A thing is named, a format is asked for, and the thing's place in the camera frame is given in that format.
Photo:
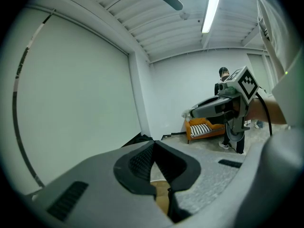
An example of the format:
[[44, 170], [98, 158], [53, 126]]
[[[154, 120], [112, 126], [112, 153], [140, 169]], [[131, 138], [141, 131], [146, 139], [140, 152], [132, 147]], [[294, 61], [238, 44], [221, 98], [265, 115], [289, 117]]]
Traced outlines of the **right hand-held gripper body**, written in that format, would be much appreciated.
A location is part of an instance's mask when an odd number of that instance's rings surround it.
[[244, 126], [245, 117], [259, 86], [247, 66], [237, 69], [218, 86], [218, 96], [226, 100], [221, 109], [227, 135], [231, 141], [238, 142], [249, 129]]

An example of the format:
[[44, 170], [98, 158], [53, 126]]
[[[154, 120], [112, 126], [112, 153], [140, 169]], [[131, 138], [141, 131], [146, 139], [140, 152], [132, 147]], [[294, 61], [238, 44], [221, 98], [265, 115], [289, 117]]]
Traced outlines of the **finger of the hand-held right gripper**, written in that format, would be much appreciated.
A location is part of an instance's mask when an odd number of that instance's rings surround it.
[[198, 107], [222, 107], [223, 105], [227, 104], [229, 102], [229, 98], [222, 96], [222, 95], [215, 95], [211, 98], [208, 98], [196, 105], [194, 105], [194, 108]]
[[195, 118], [210, 118], [210, 117], [223, 117], [225, 119], [232, 119], [238, 113], [234, 109], [233, 104], [239, 103], [239, 97], [229, 98], [229, 102], [220, 107], [198, 107], [192, 111]]

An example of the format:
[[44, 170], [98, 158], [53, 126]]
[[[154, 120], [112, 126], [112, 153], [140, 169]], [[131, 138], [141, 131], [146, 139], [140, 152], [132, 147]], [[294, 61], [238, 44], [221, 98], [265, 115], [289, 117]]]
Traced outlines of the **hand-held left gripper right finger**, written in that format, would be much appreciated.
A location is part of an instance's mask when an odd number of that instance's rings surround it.
[[244, 159], [232, 152], [155, 141], [154, 161], [169, 184], [170, 219], [180, 223], [210, 205], [231, 183]]

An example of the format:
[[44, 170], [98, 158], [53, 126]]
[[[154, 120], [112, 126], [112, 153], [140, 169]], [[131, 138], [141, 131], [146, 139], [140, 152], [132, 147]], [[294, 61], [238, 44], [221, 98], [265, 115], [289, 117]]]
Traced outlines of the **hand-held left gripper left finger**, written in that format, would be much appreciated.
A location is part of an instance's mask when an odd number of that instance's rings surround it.
[[[105, 152], [80, 162], [49, 183], [33, 202], [40, 218], [51, 228], [167, 228], [173, 222], [163, 213], [153, 196], [136, 195], [114, 176], [114, 164], [143, 143]], [[75, 181], [88, 184], [64, 221], [47, 210]]]

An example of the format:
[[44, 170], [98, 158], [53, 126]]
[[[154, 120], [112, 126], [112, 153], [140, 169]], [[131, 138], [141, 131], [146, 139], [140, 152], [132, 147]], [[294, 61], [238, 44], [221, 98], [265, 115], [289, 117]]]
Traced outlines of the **person's right forearm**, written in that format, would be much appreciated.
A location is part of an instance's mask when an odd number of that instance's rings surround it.
[[[263, 98], [268, 109], [271, 124], [286, 124], [285, 117], [274, 97]], [[249, 104], [246, 120], [268, 122], [266, 111], [259, 98], [255, 97]]]

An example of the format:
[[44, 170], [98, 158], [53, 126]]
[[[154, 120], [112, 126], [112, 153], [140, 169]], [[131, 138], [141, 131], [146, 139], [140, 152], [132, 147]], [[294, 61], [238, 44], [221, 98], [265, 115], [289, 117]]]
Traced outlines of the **orange sofa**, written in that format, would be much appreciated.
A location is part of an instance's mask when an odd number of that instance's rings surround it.
[[[199, 136], [196, 138], [191, 138], [190, 137], [190, 126], [198, 125], [198, 124], [207, 124], [212, 129], [212, 131], [207, 134], [204, 134], [202, 136]], [[190, 141], [192, 141], [192, 140], [198, 140], [198, 139], [204, 139], [204, 138], [224, 135], [224, 133], [225, 133], [225, 126], [223, 124], [212, 124], [210, 121], [208, 121], [205, 118], [195, 118], [190, 121], [185, 120], [185, 128], [186, 128], [186, 135], [187, 135], [187, 143], [190, 143]]]

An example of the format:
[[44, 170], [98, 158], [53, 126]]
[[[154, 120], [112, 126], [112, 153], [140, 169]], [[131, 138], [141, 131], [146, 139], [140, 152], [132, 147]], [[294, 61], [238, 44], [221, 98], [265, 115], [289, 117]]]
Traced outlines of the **black-and-white striped cushion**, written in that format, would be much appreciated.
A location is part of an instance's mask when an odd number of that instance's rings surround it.
[[211, 132], [212, 129], [206, 124], [198, 124], [198, 125], [191, 125], [190, 126], [190, 137], [196, 138]]

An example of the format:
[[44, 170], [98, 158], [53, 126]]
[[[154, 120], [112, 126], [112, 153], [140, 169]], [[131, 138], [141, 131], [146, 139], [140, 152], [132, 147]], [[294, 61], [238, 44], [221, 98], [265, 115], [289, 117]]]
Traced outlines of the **round wooden table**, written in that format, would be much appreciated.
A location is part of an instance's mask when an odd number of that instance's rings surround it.
[[169, 183], [166, 180], [154, 180], [150, 182], [156, 188], [156, 204], [163, 211], [165, 215], [168, 214], [169, 210]]

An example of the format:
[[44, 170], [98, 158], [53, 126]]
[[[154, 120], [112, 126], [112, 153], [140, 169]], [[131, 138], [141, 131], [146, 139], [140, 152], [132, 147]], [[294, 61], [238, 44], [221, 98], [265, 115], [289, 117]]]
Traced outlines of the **person's beige shirt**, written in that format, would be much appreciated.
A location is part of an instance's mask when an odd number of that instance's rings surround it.
[[294, 64], [304, 41], [279, 0], [257, 0], [258, 27], [278, 79]]

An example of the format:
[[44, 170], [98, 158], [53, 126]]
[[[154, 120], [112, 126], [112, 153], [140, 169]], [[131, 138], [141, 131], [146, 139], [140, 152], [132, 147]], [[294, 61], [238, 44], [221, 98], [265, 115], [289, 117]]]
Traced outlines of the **ceiling strip light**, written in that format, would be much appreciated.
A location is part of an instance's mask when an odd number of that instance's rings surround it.
[[217, 12], [219, 0], [208, 0], [207, 12], [201, 28], [202, 33], [209, 33], [214, 17]]

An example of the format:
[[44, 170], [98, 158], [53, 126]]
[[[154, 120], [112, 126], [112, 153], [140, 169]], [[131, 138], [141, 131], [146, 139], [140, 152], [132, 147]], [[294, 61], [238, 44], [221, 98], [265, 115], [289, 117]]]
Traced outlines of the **white roller blind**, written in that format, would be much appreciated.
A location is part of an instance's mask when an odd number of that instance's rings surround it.
[[105, 46], [96, 34], [54, 13], [25, 8], [0, 49], [0, 167], [25, 196], [69, 169], [60, 156], [70, 131], [67, 29], [89, 46]]
[[21, 71], [17, 117], [44, 185], [91, 156], [121, 148], [141, 132], [128, 57], [92, 32], [50, 17]]

